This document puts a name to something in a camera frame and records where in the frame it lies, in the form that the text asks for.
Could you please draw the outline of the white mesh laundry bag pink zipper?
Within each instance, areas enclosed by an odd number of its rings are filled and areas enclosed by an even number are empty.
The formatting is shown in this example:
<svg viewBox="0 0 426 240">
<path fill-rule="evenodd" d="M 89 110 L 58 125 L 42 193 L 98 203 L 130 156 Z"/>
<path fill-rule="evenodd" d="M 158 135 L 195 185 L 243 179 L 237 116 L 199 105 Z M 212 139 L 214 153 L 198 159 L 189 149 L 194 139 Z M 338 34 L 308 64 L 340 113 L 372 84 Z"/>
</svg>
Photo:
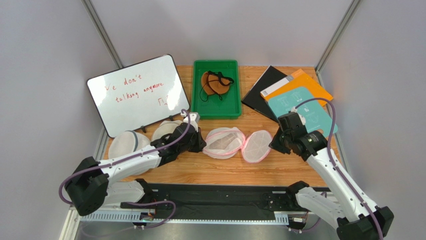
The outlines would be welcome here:
<svg viewBox="0 0 426 240">
<path fill-rule="evenodd" d="M 208 133 L 202 152 L 214 159 L 225 160 L 241 152 L 242 158 L 251 164 L 261 162 L 270 153 L 272 135 L 266 130 L 246 136 L 237 127 L 220 127 Z"/>
</svg>

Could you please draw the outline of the black and orange bra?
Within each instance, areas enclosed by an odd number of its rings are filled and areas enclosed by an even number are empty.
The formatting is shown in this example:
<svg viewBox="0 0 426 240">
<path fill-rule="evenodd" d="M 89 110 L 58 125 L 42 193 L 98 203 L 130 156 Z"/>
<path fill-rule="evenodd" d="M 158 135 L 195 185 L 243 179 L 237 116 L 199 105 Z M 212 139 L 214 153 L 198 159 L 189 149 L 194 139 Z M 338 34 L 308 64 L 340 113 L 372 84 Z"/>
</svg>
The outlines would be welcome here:
<svg viewBox="0 0 426 240">
<path fill-rule="evenodd" d="M 203 102 L 207 102 L 210 96 L 217 96 L 220 101 L 223 100 L 223 95 L 226 94 L 235 80 L 231 77 L 224 76 L 221 71 L 213 72 L 206 71 L 200 79 L 201 90 L 199 98 Z"/>
</svg>

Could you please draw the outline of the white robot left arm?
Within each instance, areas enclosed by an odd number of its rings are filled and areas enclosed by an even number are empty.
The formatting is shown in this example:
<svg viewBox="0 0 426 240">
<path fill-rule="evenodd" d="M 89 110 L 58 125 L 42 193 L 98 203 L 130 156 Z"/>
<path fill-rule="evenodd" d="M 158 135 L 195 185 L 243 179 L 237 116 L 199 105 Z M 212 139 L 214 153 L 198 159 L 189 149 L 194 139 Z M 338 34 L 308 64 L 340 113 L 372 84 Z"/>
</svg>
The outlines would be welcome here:
<svg viewBox="0 0 426 240">
<path fill-rule="evenodd" d="M 132 153 L 96 161 L 92 156 L 83 159 L 72 175 L 60 185 L 65 190 L 80 216 L 87 216 L 103 205 L 138 203 L 149 192 L 144 183 L 122 180 L 175 161 L 185 152 L 199 153 L 207 145 L 201 129 L 182 123 L 173 133 L 152 141 Z"/>
</svg>

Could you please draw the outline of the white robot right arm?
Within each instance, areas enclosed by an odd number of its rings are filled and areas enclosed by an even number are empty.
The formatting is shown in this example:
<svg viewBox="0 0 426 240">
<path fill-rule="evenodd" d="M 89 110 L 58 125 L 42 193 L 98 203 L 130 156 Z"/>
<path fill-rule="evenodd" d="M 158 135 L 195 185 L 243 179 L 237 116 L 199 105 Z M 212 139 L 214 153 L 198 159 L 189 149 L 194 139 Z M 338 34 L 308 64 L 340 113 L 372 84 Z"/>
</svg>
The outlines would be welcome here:
<svg viewBox="0 0 426 240">
<path fill-rule="evenodd" d="M 355 183 L 337 159 L 330 144 L 317 130 L 308 132 L 304 117 L 289 112 L 278 117 L 279 129 L 270 147 L 280 153 L 294 153 L 323 179 L 337 202 L 314 190 L 304 181 L 286 188 L 298 207 L 316 214 L 332 226 L 341 240 L 382 240 L 390 230 L 394 214 L 379 207 Z"/>
</svg>

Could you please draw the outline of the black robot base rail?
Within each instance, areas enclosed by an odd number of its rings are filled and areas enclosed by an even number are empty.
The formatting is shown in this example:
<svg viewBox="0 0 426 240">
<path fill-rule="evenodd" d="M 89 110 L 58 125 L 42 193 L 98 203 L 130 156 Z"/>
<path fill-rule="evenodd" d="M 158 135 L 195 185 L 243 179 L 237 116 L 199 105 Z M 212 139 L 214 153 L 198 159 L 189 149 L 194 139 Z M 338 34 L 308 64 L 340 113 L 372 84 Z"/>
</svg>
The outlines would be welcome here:
<svg viewBox="0 0 426 240">
<path fill-rule="evenodd" d="M 296 212 L 298 206 L 283 186 L 144 184 L 148 192 L 138 204 L 153 206 L 155 217 L 173 220 L 274 220 L 275 212 Z"/>
</svg>

